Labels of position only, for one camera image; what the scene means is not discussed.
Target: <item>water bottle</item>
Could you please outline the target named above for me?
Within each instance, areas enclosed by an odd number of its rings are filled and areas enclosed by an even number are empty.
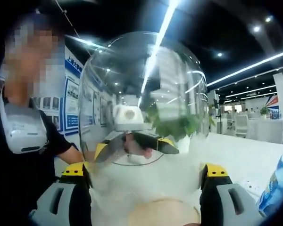
[[[257,202],[258,209],[270,215],[274,213],[283,200],[283,155],[281,156],[275,172],[272,174],[266,190]]]

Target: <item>person's arm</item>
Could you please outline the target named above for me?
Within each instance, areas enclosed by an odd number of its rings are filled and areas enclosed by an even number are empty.
[[[73,146],[71,146],[67,151],[59,154],[58,157],[68,164],[84,161],[83,154]]]
[[[73,147],[63,135],[61,135],[53,122],[42,111],[42,119],[47,129],[47,139],[52,155],[58,156],[68,164],[84,161],[83,154]]]

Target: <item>black t-shirt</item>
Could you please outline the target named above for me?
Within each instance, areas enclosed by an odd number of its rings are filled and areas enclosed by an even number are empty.
[[[27,216],[36,201],[55,181],[54,157],[67,151],[71,144],[59,134],[55,125],[40,111],[48,142],[42,151],[14,154],[8,148],[0,120],[0,193],[8,212]]]

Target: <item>bottle label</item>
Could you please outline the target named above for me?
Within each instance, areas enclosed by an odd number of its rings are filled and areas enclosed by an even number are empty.
[[[279,201],[279,184],[276,178],[275,172],[272,174],[269,184],[265,191],[262,193],[259,201],[258,208],[266,215],[273,213],[276,210],[277,203]]]

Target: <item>poster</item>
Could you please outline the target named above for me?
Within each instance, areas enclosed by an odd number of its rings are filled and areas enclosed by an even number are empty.
[[[96,92],[93,93],[93,122],[100,125],[100,96]]]
[[[56,126],[58,132],[63,131],[60,104],[61,98],[59,97],[34,97],[33,98],[37,108],[42,110]]]
[[[93,124],[93,89],[83,88],[84,104],[81,108],[81,122],[83,127],[88,127]]]
[[[107,101],[103,99],[102,97],[100,98],[100,124],[101,126],[106,125],[106,108],[107,108]]]
[[[64,98],[65,130],[78,128],[78,97],[79,85],[67,79]]]

